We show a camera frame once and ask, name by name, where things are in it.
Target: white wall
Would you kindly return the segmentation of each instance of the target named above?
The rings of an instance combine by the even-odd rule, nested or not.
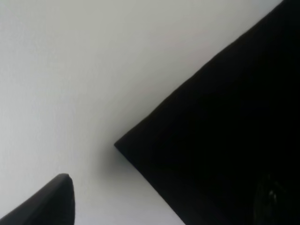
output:
[[[78,225],[181,225],[113,143],[279,2],[1,0],[0,217],[69,173]]]

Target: black object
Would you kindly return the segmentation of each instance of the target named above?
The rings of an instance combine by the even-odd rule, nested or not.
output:
[[[73,182],[68,174],[59,174],[3,217],[0,225],[73,225],[74,220]]]
[[[187,225],[298,224],[299,52],[284,0],[115,146]]]

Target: dark fabric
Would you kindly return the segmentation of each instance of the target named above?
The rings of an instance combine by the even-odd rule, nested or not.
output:
[[[74,221],[73,182],[68,174],[59,174],[0,219],[0,225],[73,225]]]
[[[285,0],[115,146],[187,225],[253,224],[262,177],[298,199],[299,52],[300,1]]]

